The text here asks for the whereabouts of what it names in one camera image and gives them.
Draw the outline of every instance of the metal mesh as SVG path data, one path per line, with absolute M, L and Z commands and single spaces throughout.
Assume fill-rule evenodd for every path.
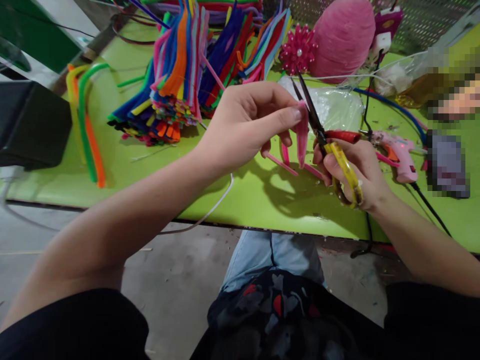
M 292 17 L 307 23 L 312 29 L 323 11 L 333 0 L 287 0 Z M 398 5 L 404 15 L 393 38 L 393 53 L 410 55 L 426 50 L 437 42 L 477 0 L 400 0 Z M 392 0 L 371 0 L 375 13 L 392 6 Z M 270 18 L 278 8 L 280 0 L 263 0 L 263 14 Z

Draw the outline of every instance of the hand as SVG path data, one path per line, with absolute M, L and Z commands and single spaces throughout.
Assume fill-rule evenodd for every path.
M 382 170 L 380 170 L 374 147 L 370 142 L 364 140 L 360 140 L 356 144 L 337 139 L 334 141 L 343 149 L 346 158 L 350 162 L 350 166 L 355 172 L 358 181 L 361 183 L 363 202 L 360 208 L 370 213 L 374 212 L 387 198 L 393 195 L 385 181 Z M 322 153 L 317 145 L 313 153 L 313 163 L 318 165 L 323 163 L 325 170 L 331 174 L 331 176 L 340 180 L 344 185 L 343 191 L 345 196 L 348 200 L 352 201 L 352 192 L 335 156 L 333 154 L 327 154 L 325 159 L 322 160 Z
M 265 158 L 275 135 L 289 147 L 289 129 L 307 115 L 297 104 L 276 82 L 229 86 L 194 152 L 224 175 L 248 163 L 259 151 Z

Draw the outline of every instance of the pink pom pom cone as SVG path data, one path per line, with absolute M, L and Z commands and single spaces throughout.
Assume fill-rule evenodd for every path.
M 318 44 L 310 73 L 316 78 L 352 75 L 365 62 L 375 34 L 375 16 L 368 0 L 335 0 L 313 28 Z M 325 79 L 340 84 L 346 78 Z

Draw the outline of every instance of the pink flower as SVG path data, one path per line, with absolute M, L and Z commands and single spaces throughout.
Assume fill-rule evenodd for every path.
M 314 50 L 319 46 L 312 42 L 312 37 L 315 30 L 309 31 L 308 24 L 300 28 L 298 23 L 295 28 L 295 33 L 288 32 L 287 42 L 280 48 L 280 61 L 289 75 L 294 75 L 298 69 L 300 73 L 308 71 L 310 64 L 314 61 Z

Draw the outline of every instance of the black sleeve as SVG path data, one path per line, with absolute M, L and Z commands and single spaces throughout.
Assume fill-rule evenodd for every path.
M 471 359 L 480 339 L 480 299 L 412 282 L 386 288 L 385 330 L 438 359 Z
M 81 292 L 47 305 L 0 333 L 4 359 L 148 359 L 149 327 L 113 289 Z

